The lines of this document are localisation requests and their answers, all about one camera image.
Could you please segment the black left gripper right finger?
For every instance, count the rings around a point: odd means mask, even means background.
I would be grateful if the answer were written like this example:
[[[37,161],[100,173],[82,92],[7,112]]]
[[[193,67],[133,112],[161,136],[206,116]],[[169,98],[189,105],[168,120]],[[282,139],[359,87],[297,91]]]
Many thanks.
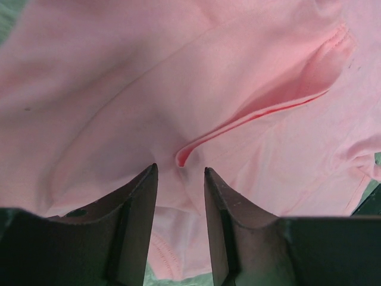
[[[214,285],[380,284],[380,188],[349,217],[277,217],[204,171]]]

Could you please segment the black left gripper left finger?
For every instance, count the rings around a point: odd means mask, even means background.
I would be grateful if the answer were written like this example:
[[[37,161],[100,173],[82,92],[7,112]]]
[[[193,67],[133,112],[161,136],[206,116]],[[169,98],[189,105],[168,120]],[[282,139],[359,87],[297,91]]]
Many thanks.
[[[153,164],[63,217],[1,209],[1,284],[142,285],[157,185]]]

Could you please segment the pink t shirt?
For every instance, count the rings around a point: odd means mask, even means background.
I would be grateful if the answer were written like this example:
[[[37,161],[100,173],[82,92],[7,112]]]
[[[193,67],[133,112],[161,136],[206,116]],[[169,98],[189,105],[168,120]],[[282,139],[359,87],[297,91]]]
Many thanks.
[[[159,279],[211,270],[206,167],[342,216],[379,152],[379,1],[29,1],[1,45],[1,206],[64,215],[156,163]]]

